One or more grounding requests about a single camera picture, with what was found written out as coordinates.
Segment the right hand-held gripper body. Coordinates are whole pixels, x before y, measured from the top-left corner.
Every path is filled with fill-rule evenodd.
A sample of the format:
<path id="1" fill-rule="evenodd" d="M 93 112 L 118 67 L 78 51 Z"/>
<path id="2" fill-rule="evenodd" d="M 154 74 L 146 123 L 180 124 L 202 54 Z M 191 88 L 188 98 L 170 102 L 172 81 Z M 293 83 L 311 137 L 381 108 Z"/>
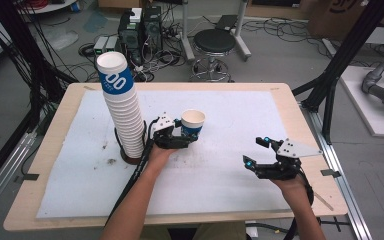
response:
<path id="1" fill-rule="evenodd" d="M 275 152 L 276 162 L 261 164 L 262 169 L 255 174 L 259 179 L 289 180 L 301 172 L 301 157 L 322 155 L 323 151 L 289 138 L 281 140 Z"/>

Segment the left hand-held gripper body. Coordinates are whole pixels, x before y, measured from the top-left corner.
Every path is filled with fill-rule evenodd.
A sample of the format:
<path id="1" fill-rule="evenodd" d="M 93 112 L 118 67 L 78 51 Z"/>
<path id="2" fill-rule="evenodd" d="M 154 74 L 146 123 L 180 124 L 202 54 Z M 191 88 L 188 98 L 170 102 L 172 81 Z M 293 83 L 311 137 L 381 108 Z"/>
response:
<path id="1" fill-rule="evenodd" d="M 174 136 L 175 121 L 167 114 L 163 114 L 156 119 L 151 126 L 154 143 L 162 149 L 183 149 L 187 148 L 190 141 L 187 137 Z"/>

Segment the blue banded paper cup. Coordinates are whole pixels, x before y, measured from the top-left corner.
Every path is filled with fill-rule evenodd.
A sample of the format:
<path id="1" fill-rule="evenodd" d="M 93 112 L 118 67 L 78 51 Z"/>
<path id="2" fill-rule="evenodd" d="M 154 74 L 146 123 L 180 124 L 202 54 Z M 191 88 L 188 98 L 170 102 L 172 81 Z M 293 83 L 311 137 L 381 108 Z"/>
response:
<path id="1" fill-rule="evenodd" d="M 199 136 L 205 119 L 206 116 L 202 111 L 196 109 L 189 109 L 184 111 L 181 115 L 181 135 Z"/>

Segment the stack of paper cups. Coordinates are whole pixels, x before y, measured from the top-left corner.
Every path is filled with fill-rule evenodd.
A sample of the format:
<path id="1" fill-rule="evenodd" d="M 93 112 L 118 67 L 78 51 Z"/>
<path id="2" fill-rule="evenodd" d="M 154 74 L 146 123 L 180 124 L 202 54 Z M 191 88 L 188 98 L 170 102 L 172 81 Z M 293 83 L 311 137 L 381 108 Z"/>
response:
<path id="1" fill-rule="evenodd" d="M 97 58 L 103 96 L 128 158 L 138 159 L 144 150 L 145 124 L 134 80 L 122 53 L 106 52 Z"/>

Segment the brown cup holder black rods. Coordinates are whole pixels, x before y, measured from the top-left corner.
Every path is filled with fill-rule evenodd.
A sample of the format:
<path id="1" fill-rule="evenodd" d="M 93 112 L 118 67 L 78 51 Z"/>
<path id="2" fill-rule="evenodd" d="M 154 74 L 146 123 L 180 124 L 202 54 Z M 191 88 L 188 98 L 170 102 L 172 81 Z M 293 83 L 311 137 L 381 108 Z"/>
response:
<path id="1" fill-rule="evenodd" d="M 140 140 L 141 140 L 141 144 L 142 144 L 142 150 L 139 152 L 139 156 L 137 158 L 133 158 L 133 157 L 130 157 L 129 155 L 126 154 L 125 152 L 125 149 L 124 149 L 124 145 L 122 144 L 122 141 L 120 140 L 119 138 L 119 134 L 117 132 L 117 129 L 114 127 L 114 135 L 115 135 L 115 138 L 116 138 L 116 141 L 117 141 L 117 144 L 120 148 L 120 155 L 121 155 L 121 158 L 123 159 L 123 161 L 125 161 L 126 163 L 130 164 L 130 165 L 138 165 L 139 162 L 140 162 L 140 158 L 141 158 L 141 155 L 144 151 L 144 148 L 145 148 L 145 145 L 146 145 L 146 140 L 148 139 L 147 137 L 147 123 L 146 121 L 143 121 L 143 131 L 141 132 L 141 135 L 140 135 Z"/>

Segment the person's left hand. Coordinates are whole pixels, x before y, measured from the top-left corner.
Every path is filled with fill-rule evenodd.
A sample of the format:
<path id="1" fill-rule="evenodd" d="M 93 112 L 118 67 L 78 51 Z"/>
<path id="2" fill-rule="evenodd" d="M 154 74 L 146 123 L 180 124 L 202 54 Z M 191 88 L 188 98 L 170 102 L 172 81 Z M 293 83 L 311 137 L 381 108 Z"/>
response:
<path id="1" fill-rule="evenodd" d="M 170 155 L 174 152 L 175 149 L 163 149 L 154 144 L 146 169 L 154 172 L 161 171 L 168 162 Z"/>

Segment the person's right hand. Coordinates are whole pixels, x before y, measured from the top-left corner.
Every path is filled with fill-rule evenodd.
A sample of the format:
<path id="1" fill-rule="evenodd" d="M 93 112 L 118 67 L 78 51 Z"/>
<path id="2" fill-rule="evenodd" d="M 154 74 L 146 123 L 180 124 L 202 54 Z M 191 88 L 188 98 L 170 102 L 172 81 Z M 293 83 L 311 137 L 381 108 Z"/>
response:
<path id="1" fill-rule="evenodd" d="M 304 181 L 300 176 L 289 180 L 273 180 L 273 183 L 281 190 L 284 198 L 307 196 Z"/>

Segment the white table mat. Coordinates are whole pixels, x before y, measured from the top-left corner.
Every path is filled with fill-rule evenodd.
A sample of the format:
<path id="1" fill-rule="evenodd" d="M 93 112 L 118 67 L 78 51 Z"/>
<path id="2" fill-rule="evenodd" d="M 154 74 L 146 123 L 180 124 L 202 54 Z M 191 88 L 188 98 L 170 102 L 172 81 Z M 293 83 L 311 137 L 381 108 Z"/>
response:
<path id="1" fill-rule="evenodd" d="M 199 139 L 176 151 L 161 172 L 148 213 L 163 214 L 284 210 L 280 192 L 243 165 L 248 156 L 273 163 L 272 150 L 257 137 L 287 134 L 268 91 L 146 91 L 137 93 L 142 116 L 178 118 L 187 109 L 205 113 Z M 84 93 L 53 165 L 38 217 L 105 217 L 134 168 L 124 162 L 104 96 Z"/>

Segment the black tape piece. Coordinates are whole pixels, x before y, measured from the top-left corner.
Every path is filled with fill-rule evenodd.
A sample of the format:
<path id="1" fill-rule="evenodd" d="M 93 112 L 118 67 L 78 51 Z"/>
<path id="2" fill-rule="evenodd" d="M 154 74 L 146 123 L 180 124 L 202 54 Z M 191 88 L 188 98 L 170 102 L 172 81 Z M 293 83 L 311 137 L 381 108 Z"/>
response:
<path id="1" fill-rule="evenodd" d="M 324 169 L 320 171 L 323 176 L 332 176 L 333 178 L 337 178 L 341 176 L 339 171 L 334 171 L 332 169 Z"/>
<path id="2" fill-rule="evenodd" d="M 39 174 L 25 174 L 22 176 L 20 175 L 15 177 L 14 182 L 21 184 L 23 181 L 37 181 L 39 176 Z"/>

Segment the thin wooden stick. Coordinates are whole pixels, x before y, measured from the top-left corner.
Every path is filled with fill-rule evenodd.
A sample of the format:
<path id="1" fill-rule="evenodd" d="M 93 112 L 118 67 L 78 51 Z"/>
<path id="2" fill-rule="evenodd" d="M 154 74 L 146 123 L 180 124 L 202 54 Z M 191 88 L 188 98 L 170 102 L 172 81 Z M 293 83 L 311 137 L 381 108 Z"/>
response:
<path id="1" fill-rule="evenodd" d="M 314 196 L 320 201 L 322 202 L 330 211 L 334 211 L 334 208 L 331 204 L 329 204 L 327 202 L 327 200 L 325 200 L 321 195 L 319 195 L 317 192 L 314 192 Z"/>

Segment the person's khaki trousers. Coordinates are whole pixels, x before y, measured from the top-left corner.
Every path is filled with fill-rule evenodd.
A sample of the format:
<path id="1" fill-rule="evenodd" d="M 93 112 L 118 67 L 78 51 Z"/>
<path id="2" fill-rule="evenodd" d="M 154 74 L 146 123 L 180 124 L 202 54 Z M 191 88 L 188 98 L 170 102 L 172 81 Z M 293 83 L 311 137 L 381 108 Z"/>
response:
<path id="1" fill-rule="evenodd" d="M 186 228 L 146 226 L 140 240 L 248 240 L 248 235 L 244 222 L 222 222 Z"/>

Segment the white floor board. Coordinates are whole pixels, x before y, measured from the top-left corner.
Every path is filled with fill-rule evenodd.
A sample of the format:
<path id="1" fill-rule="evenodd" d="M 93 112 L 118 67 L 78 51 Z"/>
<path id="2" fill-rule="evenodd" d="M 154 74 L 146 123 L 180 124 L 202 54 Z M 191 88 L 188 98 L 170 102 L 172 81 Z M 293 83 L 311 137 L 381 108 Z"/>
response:
<path id="1" fill-rule="evenodd" d="M 341 83 L 371 135 L 384 137 L 384 104 L 361 90 L 363 79 L 370 71 L 370 67 L 349 66 L 341 76 Z"/>

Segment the white metal stand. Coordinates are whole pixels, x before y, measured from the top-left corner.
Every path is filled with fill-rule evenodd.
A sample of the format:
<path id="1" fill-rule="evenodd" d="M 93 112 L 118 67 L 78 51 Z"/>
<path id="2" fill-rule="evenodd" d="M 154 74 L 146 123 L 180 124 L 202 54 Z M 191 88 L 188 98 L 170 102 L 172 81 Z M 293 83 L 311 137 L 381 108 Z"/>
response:
<path id="1" fill-rule="evenodd" d="M 241 37 L 241 30 L 246 12 L 246 7 L 249 0 L 240 0 L 238 10 L 238 20 L 236 27 L 230 30 L 231 35 L 234 37 L 235 42 L 243 55 L 244 61 L 247 61 L 251 56 L 251 52 Z M 195 60 L 191 44 L 188 40 L 188 0 L 181 0 L 182 3 L 182 30 L 179 32 L 181 44 L 188 62 Z"/>

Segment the black round stool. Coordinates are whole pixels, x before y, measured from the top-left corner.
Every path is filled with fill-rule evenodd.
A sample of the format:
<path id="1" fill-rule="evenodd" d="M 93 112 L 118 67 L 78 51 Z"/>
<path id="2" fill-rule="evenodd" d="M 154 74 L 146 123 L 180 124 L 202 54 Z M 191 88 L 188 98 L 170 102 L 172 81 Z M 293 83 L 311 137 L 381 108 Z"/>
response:
<path id="1" fill-rule="evenodd" d="M 234 37 L 226 30 L 206 29 L 198 32 L 193 38 L 193 47 L 204 57 L 193 62 L 190 78 L 207 82 L 232 82 L 228 66 L 220 57 L 229 55 L 235 45 Z"/>

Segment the black computer tower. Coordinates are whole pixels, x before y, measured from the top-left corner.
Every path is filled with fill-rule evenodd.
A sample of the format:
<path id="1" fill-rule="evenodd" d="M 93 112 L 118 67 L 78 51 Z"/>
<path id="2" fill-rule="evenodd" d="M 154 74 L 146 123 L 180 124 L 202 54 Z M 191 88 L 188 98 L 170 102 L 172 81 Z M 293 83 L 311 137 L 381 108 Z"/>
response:
<path id="1" fill-rule="evenodd" d="M 143 23 L 142 18 L 139 23 L 130 21 L 131 9 L 124 11 L 120 18 L 118 34 L 124 49 L 130 54 L 131 60 L 136 65 L 142 64 L 143 46 Z"/>
<path id="2" fill-rule="evenodd" d="M 143 12 L 145 42 L 149 53 L 155 53 L 162 49 L 161 13 L 160 6 L 149 6 Z"/>

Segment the small silver box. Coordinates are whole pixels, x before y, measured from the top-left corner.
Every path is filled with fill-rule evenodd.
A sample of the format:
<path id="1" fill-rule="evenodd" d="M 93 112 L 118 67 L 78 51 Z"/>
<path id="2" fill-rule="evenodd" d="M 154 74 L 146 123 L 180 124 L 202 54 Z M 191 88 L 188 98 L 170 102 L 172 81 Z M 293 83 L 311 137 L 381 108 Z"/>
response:
<path id="1" fill-rule="evenodd" d="M 106 36 L 101 36 L 95 42 L 95 45 L 93 47 L 93 51 L 94 51 L 96 56 L 99 56 L 99 55 L 106 52 L 107 41 L 108 41 L 108 38 Z"/>
<path id="2" fill-rule="evenodd" d="M 116 51 L 117 50 L 117 41 L 118 41 L 117 36 L 110 36 L 107 40 L 107 43 L 106 43 L 106 50 L 108 52 Z"/>

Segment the white power strip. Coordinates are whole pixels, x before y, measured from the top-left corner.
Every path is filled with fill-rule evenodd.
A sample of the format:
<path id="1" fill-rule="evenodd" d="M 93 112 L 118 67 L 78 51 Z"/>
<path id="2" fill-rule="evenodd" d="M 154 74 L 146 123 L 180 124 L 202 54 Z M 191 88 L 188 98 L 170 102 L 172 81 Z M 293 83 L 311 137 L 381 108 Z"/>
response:
<path id="1" fill-rule="evenodd" d="M 322 42 L 326 47 L 327 51 L 331 56 L 334 56 L 337 52 L 336 48 L 333 46 L 332 42 L 329 39 L 323 38 Z"/>

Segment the teal sheet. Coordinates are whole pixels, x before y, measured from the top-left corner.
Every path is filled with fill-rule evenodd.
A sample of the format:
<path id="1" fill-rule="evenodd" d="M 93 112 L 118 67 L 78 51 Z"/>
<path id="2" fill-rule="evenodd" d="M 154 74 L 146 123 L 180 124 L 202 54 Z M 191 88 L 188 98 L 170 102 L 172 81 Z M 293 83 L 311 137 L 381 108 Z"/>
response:
<path id="1" fill-rule="evenodd" d="M 93 12 L 83 25 L 83 30 L 88 33 L 98 33 L 106 27 L 108 19 L 101 12 Z"/>

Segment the clear plastic sheet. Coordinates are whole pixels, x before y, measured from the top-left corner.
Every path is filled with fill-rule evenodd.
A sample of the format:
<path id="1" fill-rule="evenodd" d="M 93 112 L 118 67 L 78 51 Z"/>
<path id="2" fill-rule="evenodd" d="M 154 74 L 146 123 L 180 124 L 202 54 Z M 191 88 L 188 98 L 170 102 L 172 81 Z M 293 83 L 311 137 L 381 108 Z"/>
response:
<path id="1" fill-rule="evenodd" d="M 47 28 L 44 30 L 44 38 L 54 50 L 59 51 L 74 44 L 79 39 L 79 35 L 65 28 Z"/>

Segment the cardboard box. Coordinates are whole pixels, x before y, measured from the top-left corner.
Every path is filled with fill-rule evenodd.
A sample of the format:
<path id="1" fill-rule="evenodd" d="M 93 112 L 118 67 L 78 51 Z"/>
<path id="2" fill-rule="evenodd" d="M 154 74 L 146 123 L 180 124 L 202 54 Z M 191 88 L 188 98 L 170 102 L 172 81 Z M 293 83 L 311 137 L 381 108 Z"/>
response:
<path id="1" fill-rule="evenodd" d="M 307 30 L 312 37 L 343 40 L 374 0 L 315 0 Z"/>

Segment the white round table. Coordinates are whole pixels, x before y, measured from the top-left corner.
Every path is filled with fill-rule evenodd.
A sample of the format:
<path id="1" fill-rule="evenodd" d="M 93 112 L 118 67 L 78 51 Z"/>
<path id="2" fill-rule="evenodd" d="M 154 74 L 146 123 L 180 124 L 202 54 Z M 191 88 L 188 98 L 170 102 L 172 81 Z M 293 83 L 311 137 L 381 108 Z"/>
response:
<path id="1" fill-rule="evenodd" d="M 41 14 L 69 7 L 76 0 L 61 0 L 61 3 L 53 3 L 53 0 L 22 0 L 16 5 L 16 9 L 22 14 Z"/>

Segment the aluminium rail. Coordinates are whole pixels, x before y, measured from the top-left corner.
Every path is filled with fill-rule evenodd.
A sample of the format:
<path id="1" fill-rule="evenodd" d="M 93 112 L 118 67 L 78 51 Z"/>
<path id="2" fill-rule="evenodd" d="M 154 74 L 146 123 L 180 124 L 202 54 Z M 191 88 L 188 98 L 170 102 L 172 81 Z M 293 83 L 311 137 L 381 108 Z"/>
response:
<path id="1" fill-rule="evenodd" d="M 359 209 L 358 203 L 353 195 L 351 187 L 347 181 L 346 175 L 341 166 L 340 160 L 335 152 L 334 147 L 328 143 L 322 135 L 323 121 L 317 112 L 310 112 L 299 104 L 310 129 L 315 136 L 318 145 L 324 153 L 324 158 L 330 170 L 338 172 L 339 175 L 334 180 L 339 187 L 339 191 L 345 200 L 347 206 L 346 217 L 350 224 L 356 240 L 373 240 L 369 228 Z"/>
<path id="2" fill-rule="evenodd" d="M 9 153 L 4 154 L 3 165 L 0 167 L 0 195 L 21 166 L 36 139 L 36 133 L 24 133 L 15 145 L 9 148 Z"/>

